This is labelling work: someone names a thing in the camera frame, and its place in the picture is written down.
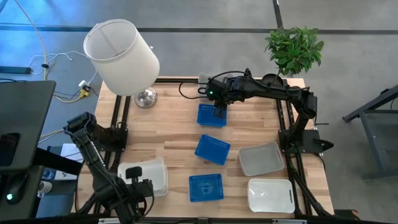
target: wooden table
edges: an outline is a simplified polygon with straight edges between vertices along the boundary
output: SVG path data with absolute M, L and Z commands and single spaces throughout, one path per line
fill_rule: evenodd
M 289 85 L 304 87 L 301 78 L 287 80 Z M 287 169 L 255 177 L 246 177 L 238 160 L 241 147 L 277 141 L 280 129 L 276 101 L 254 97 L 245 103 L 228 106 L 227 126 L 204 127 L 197 124 L 200 100 L 188 100 L 178 92 L 178 83 L 155 83 L 157 104 L 151 109 L 140 109 L 131 101 L 127 127 L 129 136 L 121 162 L 139 162 L 163 157 L 169 170 L 169 193 L 157 197 L 149 217 L 213 217 L 213 218 L 290 218 L 286 213 L 254 213 L 248 207 L 247 185 L 251 178 L 287 179 Z M 185 84 L 182 91 L 187 96 L 197 95 L 197 85 Z M 103 83 L 95 116 L 98 124 L 111 123 L 116 95 Z M 231 144 L 225 166 L 219 166 L 194 155 L 202 134 Z M 333 207 L 321 160 L 303 154 L 307 184 L 324 208 L 333 213 Z M 220 173 L 223 177 L 224 200 L 191 203 L 188 177 L 198 174 Z M 93 193 L 92 176 L 84 167 L 78 181 L 78 204 L 81 207 Z M 300 208 L 304 212 L 303 197 L 298 188 Z

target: potted plant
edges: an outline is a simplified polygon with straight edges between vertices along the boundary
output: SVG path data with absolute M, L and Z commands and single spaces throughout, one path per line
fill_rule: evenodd
M 299 29 L 290 30 L 278 29 L 271 31 L 270 36 L 266 37 L 268 46 L 266 50 L 271 51 L 270 60 L 275 60 L 278 65 L 278 74 L 295 75 L 303 69 L 307 73 L 313 62 L 321 65 L 322 55 L 320 51 L 325 44 L 323 41 L 317 42 L 318 29 Z

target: blue plastic basket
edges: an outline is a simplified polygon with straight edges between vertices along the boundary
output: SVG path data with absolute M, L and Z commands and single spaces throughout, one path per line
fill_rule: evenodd
M 201 136 L 195 155 L 219 165 L 224 165 L 231 145 L 204 134 Z
M 213 105 L 199 104 L 198 124 L 219 128 L 226 126 L 226 115 L 225 118 L 218 118 L 213 115 L 214 109 Z
M 191 202 L 206 202 L 224 199 L 221 174 L 194 175 L 189 177 Z

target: desk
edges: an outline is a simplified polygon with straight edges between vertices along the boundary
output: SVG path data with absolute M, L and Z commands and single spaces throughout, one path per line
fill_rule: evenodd
M 288 79 L 289 85 L 304 87 L 303 79 Z M 127 127 L 129 136 L 121 162 L 139 162 L 163 157 L 169 170 L 169 193 L 157 197 L 148 217 L 212 217 L 212 218 L 292 218 L 293 214 L 254 213 L 247 201 L 247 185 L 251 178 L 287 179 L 287 169 L 255 177 L 246 177 L 241 171 L 238 152 L 241 147 L 278 141 L 280 129 L 276 101 L 254 97 L 245 103 L 228 106 L 227 126 L 204 127 L 197 124 L 200 100 L 188 100 L 180 96 L 178 83 L 155 83 L 159 96 L 157 104 L 147 110 L 130 104 Z M 197 94 L 197 85 L 185 84 L 182 91 L 187 96 Z M 95 116 L 98 124 L 108 127 L 111 123 L 116 95 L 103 83 Z M 209 134 L 231 144 L 225 166 L 200 159 L 194 151 L 202 134 Z M 333 213 L 333 207 L 322 162 L 314 155 L 303 154 L 307 184 L 324 208 Z M 224 200 L 191 203 L 188 177 L 190 175 L 220 173 L 223 177 Z M 86 166 L 78 180 L 79 207 L 93 193 L 92 176 Z M 297 191 L 300 208 L 304 210 L 303 197 Z

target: gray concrete floor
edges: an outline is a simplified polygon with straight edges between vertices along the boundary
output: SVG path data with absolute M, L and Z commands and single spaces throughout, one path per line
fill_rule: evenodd
M 108 19 L 123 18 L 138 27 L 276 28 L 271 0 L 135 0 L 56 1 L 20 0 L 37 24 L 93 26 Z M 385 0 L 280 0 L 286 27 L 319 29 L 398 29 L 397 1 Z M 28 23 L 9 1 L 0 22 Z M 47 52 L 83 52 L 83 32 L 41 32 Z M 249 67 L 255 76 L 276 72 L 263 54 L 268 34 L 176 34 L 144 33 L 161 64 L 160 75 L 196 76 Z M 320 35 L 325 41 L 323 63 L 304 77 L 318 96 L 321 137 L 335 147 L 325 153 L 326 174 L 335 208 L 356 209 L 364 220 L 398 223 L 397 178 L 363 182 L 363 174 L 375 171 L 362 124 L 341 117 L 398 83 L 396 35 Z M 0 31 L 0 65 L 26 66 L 31 56 L 42 54 L 38 38 L 29 31 Z M 49 79 L 57 90 L 74 93 L 94 68 L 90 61 L 71 55 L 52 63 Z M 40 61 L 33 68 L 40 69 Z M 2 75 L 6 78 L 40 80 L 34 75 Z M 99 92 L 100 77 L 92 85 Z M 53 100 L 43 133 L 60 129 L 67 119 L 83 111 L 94 112 L 97 97 L 66 105 Z M 59 134 L 40 146 L 61 145 L 70 139 Z

